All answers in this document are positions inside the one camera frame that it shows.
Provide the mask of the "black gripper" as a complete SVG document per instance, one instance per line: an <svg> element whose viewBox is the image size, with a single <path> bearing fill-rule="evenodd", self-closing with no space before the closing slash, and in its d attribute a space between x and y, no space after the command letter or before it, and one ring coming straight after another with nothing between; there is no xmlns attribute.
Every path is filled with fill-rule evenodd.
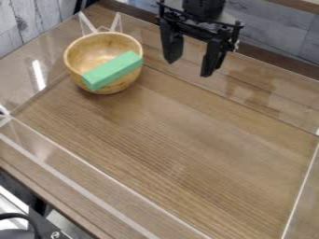
<svg viewBox="0 0 319 239"><path fill-rule="evenodd" d="M176 8L158 0L157 24L162 56L173 63L182 53L182 37L206 43L200 75L209 77L221 66L226 51L234 51L238 32L244 25L241 20L224 12L225 0L181 0L181 8Z"/></svg>

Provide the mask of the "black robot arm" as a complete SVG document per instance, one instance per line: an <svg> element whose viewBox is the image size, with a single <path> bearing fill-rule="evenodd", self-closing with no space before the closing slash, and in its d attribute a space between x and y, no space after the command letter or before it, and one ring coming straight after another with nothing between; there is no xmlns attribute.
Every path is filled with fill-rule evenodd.
<svg viewBox="0 0 319 239"><path fill-rule="evenodd" d="M244 27L240 19L224 13L225 0L181 0L181 9L157 1L157 25L162 57L168 63L182 55L184 37L206 44L200 75L209 77L220 68L226 52L236 51L238 32Z"/></svg>

